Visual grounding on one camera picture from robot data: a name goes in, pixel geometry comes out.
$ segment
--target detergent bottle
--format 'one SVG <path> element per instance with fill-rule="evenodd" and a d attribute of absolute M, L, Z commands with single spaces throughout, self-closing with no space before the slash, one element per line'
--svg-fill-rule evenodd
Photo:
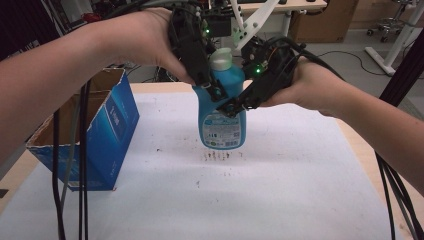
<path fill-rule="evenodd" d="M 232 62 L 230 48 L 220 48 L 209 58 L 214 77 L 221 82 L 228 98 L 212 102 L 208 92 L 193 86 L 199 98 L 198 127 L 202 143 L 209 148 L 229 150 L 243 145 L 246 138 L 246 111 L 234 118 L 219 113 L 216 108 L 243 91 L 244 73 Z"/>

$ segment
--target person's right arm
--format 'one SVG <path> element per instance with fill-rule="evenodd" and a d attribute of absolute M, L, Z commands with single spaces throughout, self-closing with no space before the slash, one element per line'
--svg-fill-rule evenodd
<path fill-rule="evenodd" d="M 299 61 L 293 85 L 262 106 L 283 103 L 295 103 L 343 120 L 424 196 L 423 121 L 305 59 Z"/>

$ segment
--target open box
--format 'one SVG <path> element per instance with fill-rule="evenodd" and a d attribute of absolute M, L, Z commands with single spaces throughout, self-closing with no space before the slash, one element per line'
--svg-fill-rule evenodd
<path fill-rule="evenodd" d="M 58 177 L 62 181 L 73 145 L 71 129 L 76 127 L 68 182 L 71 190 L 79 188 L 79 124 L 73 126 L 78 105 L 79 95 L 75 94 L 60 108 Z M 139 119 L 124 69 L 104 69 L 92 78 L 87 115 L 87 190 L 113 190 Z M 53 116 L 29 139 L 27 149 L 52 169 Z"/>

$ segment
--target wall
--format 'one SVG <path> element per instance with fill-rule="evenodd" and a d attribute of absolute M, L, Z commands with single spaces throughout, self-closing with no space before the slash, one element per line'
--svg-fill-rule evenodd
<path fill-rule="evenodd" d="M 399 4 L 391 0 L 359 0 L 356 12 L 353 16 L 350 29 L 375 28 L 375 24 L 381 18 L 393 17 L 399 8 Z M 407 9 L 402 14 L 402 20 L 408 20 L 414 9 Z M 417 23 L 418 27 L 424 26 L 424 16 Z"/>

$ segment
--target white bottle cap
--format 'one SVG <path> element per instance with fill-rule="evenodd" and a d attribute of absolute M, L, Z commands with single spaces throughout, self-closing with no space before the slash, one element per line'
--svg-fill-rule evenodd
<path fill-rule="evenodd" d="M 225 71 L 233 64 L 231 48 L 219 48 L 209 58 L 209 64 L 215 71 Z"/>

